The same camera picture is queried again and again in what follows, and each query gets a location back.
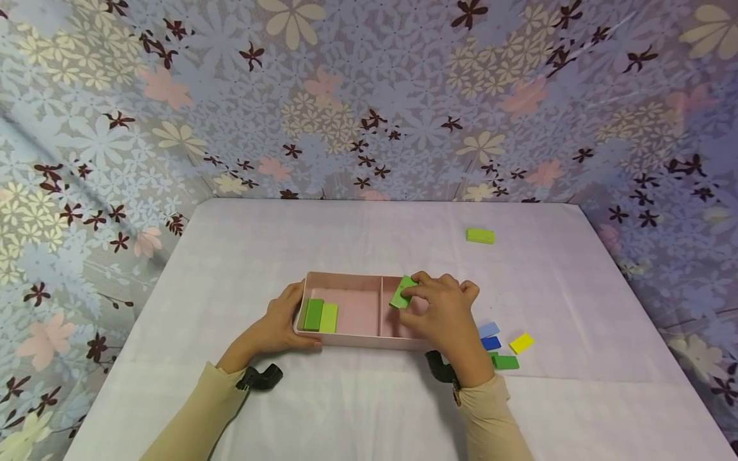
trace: hand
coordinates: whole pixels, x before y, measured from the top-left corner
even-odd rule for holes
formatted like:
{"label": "hand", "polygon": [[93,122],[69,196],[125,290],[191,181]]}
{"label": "hand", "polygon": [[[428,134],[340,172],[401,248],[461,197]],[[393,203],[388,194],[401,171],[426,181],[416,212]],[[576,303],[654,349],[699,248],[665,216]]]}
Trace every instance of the hand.
{"label": "hand", "polygon": [[419,285],[405,288],[402,296],[428,301],[428,310],[417,315],[401,309],[400,323],[423,336],[446,356],[462,387],[476,387],[494,376],[492,360],[479,340],[472,304],[479,295],[473,282],[459,282],[444,274],[431,278],[424,271],[413,275]]}
{"label": "hand", "polygon": [[257,354],[320,348],[320,341],[298,336],[292,330],[292,315],[303,298],[304,285],[304,280],[291,283],[277,299],[272,299],[266,308],[266,314],[228,347],[218,362],[218,367],[230,374],[246,368]]}

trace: beige sleeve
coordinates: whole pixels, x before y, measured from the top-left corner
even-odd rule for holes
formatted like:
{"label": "beige sleeve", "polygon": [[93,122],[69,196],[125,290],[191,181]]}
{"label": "beige sleeve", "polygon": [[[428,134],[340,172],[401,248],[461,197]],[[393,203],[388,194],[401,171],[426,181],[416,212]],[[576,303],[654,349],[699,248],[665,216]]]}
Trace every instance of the beige sleeve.
{"label": "beige sleeve", "polygon": [[141,461],[206,460],[246,398],[247,392],[235,388],[243,375],[227,375],[207,362],[195,390]]}
{"label": "beige sleeve", "polygon": [[507,401],[505,379],[495,373],[486,383],[458,391],[466,425],[469,461],[533,461]]}

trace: floral fabric backdrop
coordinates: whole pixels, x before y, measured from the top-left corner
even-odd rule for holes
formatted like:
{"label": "floral fabric backdrop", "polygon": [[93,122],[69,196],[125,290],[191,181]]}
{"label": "floral fabric backdrop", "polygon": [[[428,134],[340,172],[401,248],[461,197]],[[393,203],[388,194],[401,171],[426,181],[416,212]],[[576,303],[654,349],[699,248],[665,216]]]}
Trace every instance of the floral fabric backdrop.
{"label": "floral fabric backdrop", "polygon": [[0,88],[0,460],[213,196],[579,204],[738,440],[735,1],[0,0]]}

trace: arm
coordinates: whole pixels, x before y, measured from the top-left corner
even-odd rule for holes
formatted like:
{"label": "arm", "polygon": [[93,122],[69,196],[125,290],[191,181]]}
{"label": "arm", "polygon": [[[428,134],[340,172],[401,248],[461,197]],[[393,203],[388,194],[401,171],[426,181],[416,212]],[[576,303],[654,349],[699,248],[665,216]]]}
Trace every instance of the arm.
{"label": "arm", "polygon": [[423,315],[400,310],[400,322],[423,336],[443,354],[456,371],[460,389],[455,392],[464,425],[469,461],[532,461],[528,446],[510,413],[510,398],[502,376],[482,347],[472,318],[472,303],[479,288],[448,274],[432,279],[425,272],[413,275],[418,286],[403,296],[428,301]]}
{"label": "arm", "polygon": [[288,285],[269,303],[264,317],[228,347],[217,367],[210,362],[205,365],[192,394],[141,461],[206,460],[248,395],[235,385],[257,354],[320,348],[320,342],[292,331],[292,315],[302,295],[302,283]]}

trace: wooden block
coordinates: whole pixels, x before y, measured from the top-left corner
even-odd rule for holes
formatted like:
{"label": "wooden block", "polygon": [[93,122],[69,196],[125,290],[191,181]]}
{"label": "wooden block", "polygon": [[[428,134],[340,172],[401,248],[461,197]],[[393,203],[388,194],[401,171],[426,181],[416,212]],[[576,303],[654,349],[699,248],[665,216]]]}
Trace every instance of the wooden block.
{"label": "wooden block", "polygon": [[336,333],[336,324],[338,323],[338,304],[323,304],[323,310],[320,313],[321,333]]}
{"label": "wooden block", "polygon": [[517,370],[520,368],[515,356],[493,356],[492,363],[498,370]]}
{"label": "wooden block", "polygon": [[531,335],[523,333],[518,339],[510,343],[510,349],[516,354],[520,354],[522,351],[528,349],[533,345],[535,341],[531,338]]}
{"label": "wooden block", "polygon": [[323,313],[322,299],[308,299],[308,307],[305,312],[305,324],[303,330],[318,331],[320,329],[320,316]]}
{"label": "wooden block", "polygon": [[484,346],[484,350],[494,350],[500,349],[502,347],[502,344],[500,344],[500,340],[497,339],[496,336],[493,336],[491,338],[482,338],[482,345]]}
{"label": "wooden block", "polygon": [[416,285],[418,284],[413,282],[413,279],[411,279],[407,275],[402,277],[402,280],[400,280],[400,286],[397,287],[397,289],[395,290],[395,294],[394,296],[392,296],[392,301],[390,301],[390,305],[398,309],[407,309],[407,305],[410,304],[410,298],[405,298],[400,293],[402,293],[405,288]]}
{"label": "wooden block", "polygon": [[487,229],[474,229],[470,227],[466,230],[466,241],[493,245],[494,232]]}
{"label": "wooden block", "polygon": [[479,330],[480,338],[488,338],[500,332],[499,327],[494,322],[490,322],[487,325],[482,325],[481,327],[478,328],[478,330]]}

